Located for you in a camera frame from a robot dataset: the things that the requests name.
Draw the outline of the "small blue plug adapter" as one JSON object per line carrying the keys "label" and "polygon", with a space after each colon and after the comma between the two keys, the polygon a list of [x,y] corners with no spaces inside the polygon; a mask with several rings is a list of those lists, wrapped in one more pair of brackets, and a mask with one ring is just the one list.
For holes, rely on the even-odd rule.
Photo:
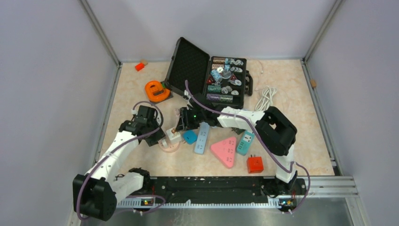
{"label": "small blue plug adapter", "polygon": [[189,145],[194,144],[197,141],[197,138],[198,136],[193,130],[188,130],[183,133],[183,139]]}

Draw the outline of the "white cube socket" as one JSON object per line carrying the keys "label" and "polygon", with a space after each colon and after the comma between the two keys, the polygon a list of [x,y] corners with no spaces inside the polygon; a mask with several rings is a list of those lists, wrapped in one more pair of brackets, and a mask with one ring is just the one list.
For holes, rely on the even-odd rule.
{"label": "white cube socket", "polygon": [[176,128],[170,128],[166,131],[167,138],[171,145],[175,145],[182,141],[181,134],[176,131]]}

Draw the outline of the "light blue power strip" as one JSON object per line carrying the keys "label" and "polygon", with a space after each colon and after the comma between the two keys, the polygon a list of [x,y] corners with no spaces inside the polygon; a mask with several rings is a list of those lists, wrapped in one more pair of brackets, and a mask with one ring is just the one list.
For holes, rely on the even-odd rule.
{"label": "light blue power strip", "polygon": [[196,141],[195,148],[194,148],[195,154],[204,154],[209,129],[210,129],[210,126],[206,122],[202,122],[200,124],[197,141]]}

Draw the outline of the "white plug adapter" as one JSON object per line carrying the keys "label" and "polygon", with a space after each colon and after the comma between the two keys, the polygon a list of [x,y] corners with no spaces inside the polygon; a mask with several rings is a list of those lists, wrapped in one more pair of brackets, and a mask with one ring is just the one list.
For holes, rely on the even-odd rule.
{"label": "white plug adapter", "polygon": [[168,148],[168,142],[166,139],[162,139],[160,142],[162,148]]}

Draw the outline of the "pink round plug base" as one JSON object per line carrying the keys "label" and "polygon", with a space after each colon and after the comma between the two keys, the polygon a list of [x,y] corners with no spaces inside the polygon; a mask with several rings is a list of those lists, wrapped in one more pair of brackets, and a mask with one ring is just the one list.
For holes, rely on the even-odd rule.
{"label": "pink round plug base", "polygon": [[161,142],[161,141],[159,141],[159,147],[160,147],[160,149],[161,149],[163,152],[165,152],[165,153],[173,153],[173,152],[176,152],[176,151],[179,149],[179,147],[180,147],[180,145],[181,145],[181,142],[179,142],[179,143],[177,143],[177,144],[175,144],[175,145],[171,145],[170,142],[169,142],[169,140],[168,140],[168,139],[166,139],[166,140],[167,140],[167,142],[168,142],[168,148],[162,148],[161,145],[160,145],[160,142]]}

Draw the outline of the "pink triangular power strip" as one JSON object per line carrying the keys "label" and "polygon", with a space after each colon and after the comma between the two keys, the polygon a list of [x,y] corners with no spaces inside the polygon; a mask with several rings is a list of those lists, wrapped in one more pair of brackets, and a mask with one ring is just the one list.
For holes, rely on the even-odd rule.
{"label": "pink triangular power strip", "polygon": [[212,154],[228,169],[234,166],[236,137],[229,137],[210,146]]}

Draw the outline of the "teal power strip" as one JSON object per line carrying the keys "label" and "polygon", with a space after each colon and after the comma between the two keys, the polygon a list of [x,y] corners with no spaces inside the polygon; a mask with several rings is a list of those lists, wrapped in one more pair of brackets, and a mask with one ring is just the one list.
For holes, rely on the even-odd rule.
{"label": "teal power strip", "polygon": [[255,139],[254,133],[246,130],[241,140],[238,143],[238,146],[236,148],[236,153],[245,156],[248,153],[249,148],[254,139]]}

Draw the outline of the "red cube socket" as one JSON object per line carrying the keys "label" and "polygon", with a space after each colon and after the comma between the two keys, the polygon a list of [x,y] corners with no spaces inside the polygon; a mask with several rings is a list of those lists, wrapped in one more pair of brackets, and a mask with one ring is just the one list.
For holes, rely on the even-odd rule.
{"label": "red cube socket", "polygon": [[261,173],[264,170],[261,156],[250,155],[247,159],[247,171],[249,174]]}

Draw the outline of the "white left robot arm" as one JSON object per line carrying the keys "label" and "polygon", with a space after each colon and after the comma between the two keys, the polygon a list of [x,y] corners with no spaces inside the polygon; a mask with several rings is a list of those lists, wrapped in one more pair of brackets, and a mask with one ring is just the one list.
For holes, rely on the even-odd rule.
{"label": "white left robot arm", "polygon": [[73,210],[78,219],[85,221],[96,218],[109,220],[117,204],[137,191],[146,194],[150,191],[151,182],[142,174],[128,172],[117,179],[116,176],[130,153],[141,141],[152,138],[162,131],[163,114],[149,101],[140,101],[133,106],[133,118],[124,121],[107,149],[85,174],[78,174],[72,182]]}

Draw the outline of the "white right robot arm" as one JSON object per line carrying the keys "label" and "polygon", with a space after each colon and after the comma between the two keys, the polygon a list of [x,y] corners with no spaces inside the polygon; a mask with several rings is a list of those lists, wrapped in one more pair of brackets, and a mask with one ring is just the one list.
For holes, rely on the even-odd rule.
{"label": "white right robot arm", "polygon": [[295,188],[297,170],[291,151],[297,128],[278,108],[271,106],[263,111],[249,111],[213,104],[201,94],[193,95],[187,90],[184,94],[188,104],[179,109],[175,131],[197,129],[202,122],[209,126],[251,131],[277,165],[277,190],[288,194]]}

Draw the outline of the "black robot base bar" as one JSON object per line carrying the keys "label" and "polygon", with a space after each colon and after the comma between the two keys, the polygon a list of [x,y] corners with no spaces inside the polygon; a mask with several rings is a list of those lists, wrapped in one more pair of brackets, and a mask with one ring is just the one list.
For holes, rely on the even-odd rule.
{"label": "black robot base bar", "polygon": [[250,204],[304,195],[304,179],[287,186],[273,177],[157,177],[145,179],[132,195],[159,195],[167,203]]}

